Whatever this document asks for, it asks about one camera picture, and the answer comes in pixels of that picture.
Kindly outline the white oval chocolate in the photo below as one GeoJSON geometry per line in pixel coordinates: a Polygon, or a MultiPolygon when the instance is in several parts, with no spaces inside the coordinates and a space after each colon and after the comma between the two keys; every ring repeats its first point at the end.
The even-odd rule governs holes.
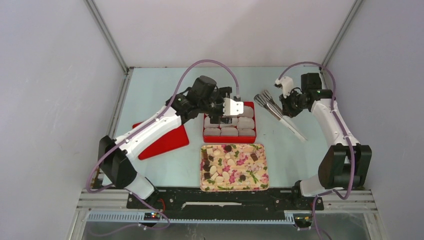
{"type": "Polygon", "coordinates": [[[228,181],[230,179],[230,174],[227,171],[223,171],[222,177],[225,181],[228,181]]]}
{"type": "Polygon", "coordinates": [[[211,176],[213,176],[217,172],[217,167],[212,165],[209,169],[209,173],[211,176]]]}

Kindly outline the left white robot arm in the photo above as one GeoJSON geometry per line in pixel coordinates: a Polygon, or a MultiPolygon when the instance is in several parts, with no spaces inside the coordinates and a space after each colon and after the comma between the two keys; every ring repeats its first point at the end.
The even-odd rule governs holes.
{"type": "Polygon", "coordinates": [[[103,137],[99,141],[99,168],[110,185],[135,196],[145,208],[158,202],[156,187],[136,170],[138,156],[158,139],[195,119],[207,114],[212,123],[230,121],[243,113],[244,104],[231,98],[231,87],[217,87],[214,79],[201,75],[191,87],[174,94],[149,119],[116,138],[103,137]]]}

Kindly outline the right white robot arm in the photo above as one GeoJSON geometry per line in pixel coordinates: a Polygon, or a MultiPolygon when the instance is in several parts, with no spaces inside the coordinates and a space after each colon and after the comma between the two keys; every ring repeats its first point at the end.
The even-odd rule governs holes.
{"type": "Polygon", "coordinates": [[[317,120],[328,145],[317,174],[295,184],[298,191],[291,194],[291,204],[304,209],[311,197],[327,193],[346,200],[353,189],[365,183],[372,158],[370,146],[361,144],[353,136],[338,110],[335,91],[323,88],[318,73],[302,74],[300,87],[295,87],[293,79],[287,76],[276,79],[274,85],[282,91],[279,96],[281,123],[298,139],[306,141],[292,118],[307,110],[317,120]]]}

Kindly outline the silver serving tongs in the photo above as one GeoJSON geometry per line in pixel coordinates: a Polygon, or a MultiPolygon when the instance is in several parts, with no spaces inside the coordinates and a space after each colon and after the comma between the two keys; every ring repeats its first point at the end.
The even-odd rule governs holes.
{"type": "Polygon", "coordinates": [[[253,99],[257,104],[274,116],[283,126],[289,129],[301,142],[307,141],[307,138],[300,132],[291,119],[283,114],[282,108],[277,105],[268,90],[263,90],[261,93],[256,94],[253,99]]]}

